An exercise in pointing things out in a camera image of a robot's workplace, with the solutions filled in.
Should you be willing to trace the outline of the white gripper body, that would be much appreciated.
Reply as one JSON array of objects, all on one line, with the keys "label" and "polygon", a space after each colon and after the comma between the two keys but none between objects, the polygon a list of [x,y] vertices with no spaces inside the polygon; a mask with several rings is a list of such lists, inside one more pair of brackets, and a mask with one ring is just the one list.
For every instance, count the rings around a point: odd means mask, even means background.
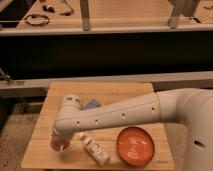
[{"label": "white gripper body", "polygon": [[103,167],[110,158],[109,153],[104,148],[102,148],[93,137],[85,133],[80,133],[79,137],[84,145],[85,150],[101,167]]}]

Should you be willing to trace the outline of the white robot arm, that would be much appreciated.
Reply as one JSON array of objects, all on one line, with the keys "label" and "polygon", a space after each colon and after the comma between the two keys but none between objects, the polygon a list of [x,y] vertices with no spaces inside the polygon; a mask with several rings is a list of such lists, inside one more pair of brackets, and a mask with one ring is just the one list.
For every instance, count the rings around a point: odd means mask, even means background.
[{"label": "white robot arm", "polygon": [[189,131],[183,171],[213,171],[213,90],[154,92],[83,110],[76,95],[63,98],[52,126],[51,148],[59,151],[75,133],[138,124],[184,124]]}]

